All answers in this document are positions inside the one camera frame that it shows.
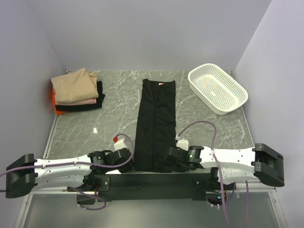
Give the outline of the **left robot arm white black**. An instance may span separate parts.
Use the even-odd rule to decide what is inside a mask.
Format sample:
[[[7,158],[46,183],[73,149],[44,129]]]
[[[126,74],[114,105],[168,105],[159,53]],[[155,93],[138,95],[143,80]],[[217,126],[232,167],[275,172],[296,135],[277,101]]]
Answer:
[[[14,199],[33,190],[55,187],[100,190],[105,187],[101,175],[109,171],[129,172],[132,168],[133,153],[127,148],[59,160],[35,159],[33,154],[26,154],[6,168],[5,197]]]

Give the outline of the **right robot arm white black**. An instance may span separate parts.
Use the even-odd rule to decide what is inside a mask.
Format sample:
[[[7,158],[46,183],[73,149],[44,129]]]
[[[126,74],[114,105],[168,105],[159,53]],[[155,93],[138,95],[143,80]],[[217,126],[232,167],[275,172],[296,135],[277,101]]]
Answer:
[[[211,169],[209,186],[215,190],[234,182],[260,181],[271,187],[283,187],[284,157],[263,143],[246,149],[211,149],[206,146],[170,147],[164,159],[175,172]]]

